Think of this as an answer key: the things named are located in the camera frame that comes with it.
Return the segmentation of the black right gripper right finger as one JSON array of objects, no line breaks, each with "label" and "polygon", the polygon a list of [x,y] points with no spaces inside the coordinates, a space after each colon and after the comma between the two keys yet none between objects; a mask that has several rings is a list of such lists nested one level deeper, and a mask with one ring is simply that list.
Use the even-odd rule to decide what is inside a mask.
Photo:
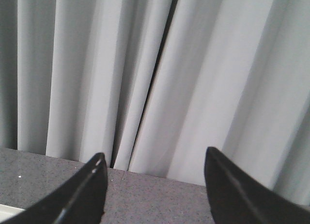
[{"label": "black right gripper right finger", "polygon": [[234,164],[216,147],[208,147],[204,177],[216,224],[308,224],[310,208],[279,196]]}]

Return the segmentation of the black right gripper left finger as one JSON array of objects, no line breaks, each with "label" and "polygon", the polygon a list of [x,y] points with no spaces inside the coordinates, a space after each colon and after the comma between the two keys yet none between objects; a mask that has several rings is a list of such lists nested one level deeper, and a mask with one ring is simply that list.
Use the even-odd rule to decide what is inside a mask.
[{"label": "black right gripper left finger", "polygon": [[108,170],[96,153],[60,187],[3,224],[99,224],[104,215]]}]

